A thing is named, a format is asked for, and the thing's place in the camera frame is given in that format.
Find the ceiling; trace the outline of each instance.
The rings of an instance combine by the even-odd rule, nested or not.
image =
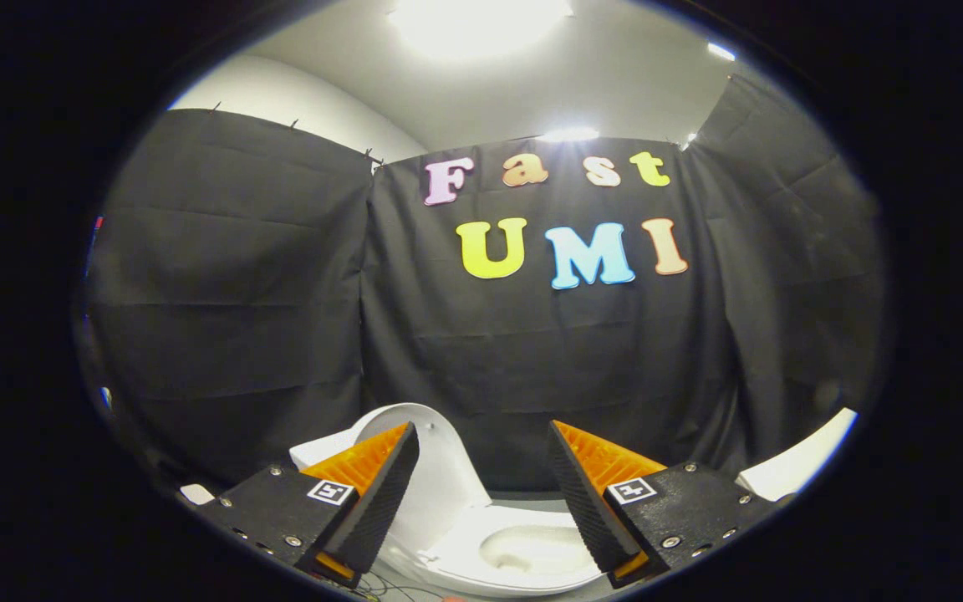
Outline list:
[[[333,3],[245,54],[337,85],[429,151],[572,125],[680,144],[744,69],[708,53],[703,31],[630,0],[569,0],[574,15],[519,53],[439,61],[405,44],[387,17],[396,3]]]

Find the colorful letter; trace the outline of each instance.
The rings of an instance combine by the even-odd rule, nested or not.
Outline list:
[[[686,263],[679,248],[675,246],[675,237],[671,235],[671,228],[675,222],[671,220],[649,220],[642,222],[641,227],[653,237],[653,247],[656,247],[656,273],[660,275],[680,274],[689,263]]]
[[[456,193],[448,190],[454,186],[456,190],[463,187],[463,174],[474,169],[474,160],[469,156],[441,163],[430,163],[425,167],[429,172],[429,196],[423,201],[426,205],[440,205],[442,202],[456,200]]]
[[[532,153],[517,154],[504,161],[504,169],[504,183],[508,186],[522,186],[548,179],[548,172],[542,167],[542,157]]]
[[[645,183],[650,184],[650,186],[668,186],[671,183],[671,178],[660,174],[659,169],[657,169],[657,167],[664,165],[664,160],[652,156],[648,151],[642,151],[635,156],[631,156],[630,163],[638,166],[638,171],[641,171],[641,179],[645,180]]]
[[[619,174],[616,174],[615,164],[608,157],[585,157],[582,167],[585,167],[585,179],[591,181],[594,186],[618,186],[623,181],[619,178]]]
[[[597,278],[597,269],[601,263],[604,263],[604,271],[600,274],[600,282],[619,284],[632,281],[634,272],[626,263],[622,235],[622,224],[604,222],[597,225],[593,232],[593,242],[586,247],[577,233],[566,226],[545,232],[545,237],[552,241],[552,251],[555,252],[555,278],[552,278],[552,288],[562,290],[578,286],[578,277],[573,273],[572,263],[588,284],[593,284]]]
[[[507,240],[507,257],[493,262],[486,252],[485,233],[489,232],[489,222],[467,222],[456,228],[463,239],[463,267],[473,277],[505,278],[522,267],[525,248],[522,246],[522,229],[527,221],[522,217],[508,217],[497,222],[497,228],[504,230]]]

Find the black curtain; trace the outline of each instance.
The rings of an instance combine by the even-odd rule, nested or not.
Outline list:
[[[351,426],[370,180],[363,154],[299,130],[162,115],[111,188],[88,276],[119,411],[226,483]]]
[[[545,176],[509,186],[505,161],[524,154]],[[591,156],[617,186],[588,179]],[[426,205],[427,166],[463,159],[461,186],[438,182],[455,200]],[[521,266],[471,275],[457,228],[488,224],[498,262],[509,217],[525,221]],[[684,270],[658,273],[650,220],[671,222]],[[605,255],[593,284],[578,266],[577,286],[554,287],[546,232],[589,245],[600,224],[622,229],[632,278],[604,284],[618,271]],[[447,416],[496,491],[554,491],[551,419],[733,477],[866,408],[884,327],[875,228],[825,133],[741,77],[685,151],[513,140],[372,178],[366,157],[317,136],[175,110],[112,187],[91,324],[135,419],[225,483],[404,401]]]
[[[666,186],[630,163],[649,152]],[[503,181],[509,157],[531,153],[547,179]],[[586,157],[607,157],[618,186],[586,180]],[[454,202],[426,206],[427,165],[471,157]],[[415,401],[459,431],[486,487],[557,488],[545,454],[559,419],[656,458],[745,464],[745,416],[723,311],[720,267],[700,192],[680,174],[679,148],[648,140],[498,142],[427,154],[375,174],[363,270],[364,366],[378,405]],[[465,270],[463,222],[489,222],[488,256],[504,259],[497,222],[523,217],[524,259],[505,278]],[[684,272],[659,275],[643,222],[668,218]],[[601,222],[634,279],[555,289],[546,230],[570,227],[585,244]]]
[[[813,116],[733,76],[685,152],[741,358],[752,460],[870,411],[893,332],[879,204]]]

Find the yellow letter u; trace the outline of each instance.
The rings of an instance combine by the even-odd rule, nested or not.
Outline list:
[[[497,228],[504,230],[507,237],[507,257],[493,262],[486,252],[485,233],[489,232],[489,222],[466,222],[456,233],[463,239],[463,267],[473,277],[505,278],[522,267],[525,248],[522,246],[522,229],[527,221],[522,217],[508,217],[497,222]]]

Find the white toilet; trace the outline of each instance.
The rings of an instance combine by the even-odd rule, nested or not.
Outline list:
[[[558,594],[599,578],[570,514],[493,506],[455,428],[427,406],[375,409],[295,446],[292,461],[302,470],[408,421],[420,454],[381,560],[417,582],[488,598]]]

